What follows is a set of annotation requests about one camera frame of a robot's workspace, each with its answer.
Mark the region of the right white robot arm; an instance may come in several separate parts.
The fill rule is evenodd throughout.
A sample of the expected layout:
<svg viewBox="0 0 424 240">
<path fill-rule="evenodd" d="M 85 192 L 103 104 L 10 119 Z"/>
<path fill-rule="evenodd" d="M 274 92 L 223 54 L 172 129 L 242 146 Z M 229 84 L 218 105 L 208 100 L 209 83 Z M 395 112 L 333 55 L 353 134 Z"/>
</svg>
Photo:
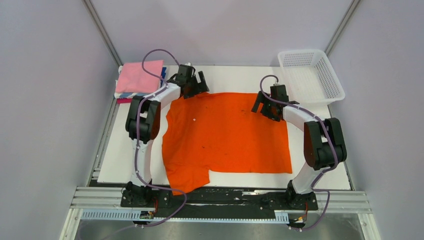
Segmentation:
<svg viewBox="0 0 424 240">
<path fill-rule="evenodd" d="M 306 201 L 305 194 L 326 173 L 335 169 L 347 158 L 347 149 L 338 118 L 322 119 L 296 101 L 289 101 L 284 85 L 274 85 L 271 92 L 260 90 L 252 107 L 252 112 L 260 113 L 273 120 L 284 120 L 303 132 L 303 156 L 305 164 L 291 181 L 285 195 L 286 204 L 298 209 Z"/>
</svg>

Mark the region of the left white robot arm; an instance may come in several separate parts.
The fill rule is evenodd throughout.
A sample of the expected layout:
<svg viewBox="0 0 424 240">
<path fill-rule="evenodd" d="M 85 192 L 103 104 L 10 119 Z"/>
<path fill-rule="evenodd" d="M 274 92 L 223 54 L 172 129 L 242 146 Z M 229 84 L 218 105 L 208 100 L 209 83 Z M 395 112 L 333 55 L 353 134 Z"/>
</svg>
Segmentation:
<svg viewBox="0 0 424 240">
<path fill-rule="evenodd" d="M 181 64 L 177 73 L 158 90 L 132 99 L 125 130 L 133 144 L 134 167 L 125 191 L 134 194 L 133 198 L 140 206 L 149 206 L 153 201 L 150 165 L 153 141 L 160 131 L 163 107 L 179 98 L 189 99 L 209 91 L 202 71 L 196 71 L 191 65 Z"/>
</svg>

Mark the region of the orange t shirt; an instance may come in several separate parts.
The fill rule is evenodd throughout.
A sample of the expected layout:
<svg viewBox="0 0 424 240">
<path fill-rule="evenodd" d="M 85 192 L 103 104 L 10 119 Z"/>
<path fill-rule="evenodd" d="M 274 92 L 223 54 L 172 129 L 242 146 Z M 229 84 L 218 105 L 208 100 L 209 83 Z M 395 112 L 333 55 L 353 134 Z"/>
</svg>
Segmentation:
<svg viewBox="0 0 424 240">
<path fill-rule="evenodd" d="M 285 121 L 252 112 L 254 93 L 202 93 L 170 104 L 162 159 L 174 195 L 210 182 L 209 173 L 290 174 Z"/>
</svg>

